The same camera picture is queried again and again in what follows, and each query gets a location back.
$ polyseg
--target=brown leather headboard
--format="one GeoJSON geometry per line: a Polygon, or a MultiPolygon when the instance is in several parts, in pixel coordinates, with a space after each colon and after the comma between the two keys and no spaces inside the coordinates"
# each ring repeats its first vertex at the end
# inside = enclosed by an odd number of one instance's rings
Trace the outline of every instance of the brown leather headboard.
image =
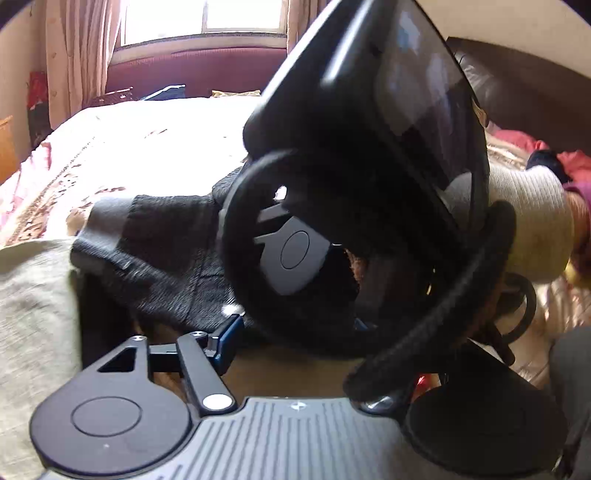
{"type": "Polygon", "coordinates": [[[285,57],[284,48],[212,48],[189,50],[112,64],[106,91],[129,87],[139,99],[169,85],[185,84],[187,97],[209,97],[212,90],[262,90],[285,57]]]}
{"type": "Polygon", "coordinates": [[[591,79],[511,48],[449,38],[478,101],[505,129],[591,154],[591,79]]]}

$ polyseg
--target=gray plastic panel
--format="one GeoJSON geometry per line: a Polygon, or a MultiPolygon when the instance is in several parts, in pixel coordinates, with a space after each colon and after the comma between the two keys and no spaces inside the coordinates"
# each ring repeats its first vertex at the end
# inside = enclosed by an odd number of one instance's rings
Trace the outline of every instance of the gray plastic panel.
{"type": "MultiPolygon", "coordinates": [[[[187,446],[135,480],[459,480],[426,461],[395,421],[346,398],[250,398],[236,413],[202,421],[187,446]]],[[[550,479],[541,474],[537,480],[550,479]]],[[[42,480],[64,477],[47,472],[42,480]]]]}

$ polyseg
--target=beige wall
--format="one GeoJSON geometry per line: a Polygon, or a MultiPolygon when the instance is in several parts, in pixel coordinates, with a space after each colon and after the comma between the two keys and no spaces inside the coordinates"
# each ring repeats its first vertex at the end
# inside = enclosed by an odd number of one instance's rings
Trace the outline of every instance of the beige wall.
{"type": "Polygon", "coordinates": [[[13,116],[11,128],[20,160],[31,151],[27,121],[29,72],[44,70],[44,10],[44,1],[36,0],[0,30],[0,119],[13,116]]]}
{"type": "Polygon", "coordinates": [[[531,53],[591,77],[591,27],[560,0],[418,0],[444,37],[531,53]]]}

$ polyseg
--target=pink curtain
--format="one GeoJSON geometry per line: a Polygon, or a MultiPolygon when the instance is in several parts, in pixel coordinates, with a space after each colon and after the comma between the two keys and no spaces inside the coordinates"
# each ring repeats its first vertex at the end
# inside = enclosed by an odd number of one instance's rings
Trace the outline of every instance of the pink curtain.
{"type": "Polygon", "coordinates": [[[300,41],[330,0],[289,0],[287,9],[287,53],[300,41]]]}
{"type": "Polygon", "coordinates": [[[123,0],[47,0],[49,118],[57,128],[105,93],[123,0]]]}

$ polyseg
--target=mattress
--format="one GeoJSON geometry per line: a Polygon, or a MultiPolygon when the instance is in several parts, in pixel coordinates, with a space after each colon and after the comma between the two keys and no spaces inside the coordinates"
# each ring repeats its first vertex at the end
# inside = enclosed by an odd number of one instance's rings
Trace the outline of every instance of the mattress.
{"type": "Polygon", "coordinates": [[[0,246],[75,234],[68,217],[86,215],[103,196],[209,193],[245,158],[242,127],[258,101],[188,98],[79,112],[1,187],[0,246]]]}

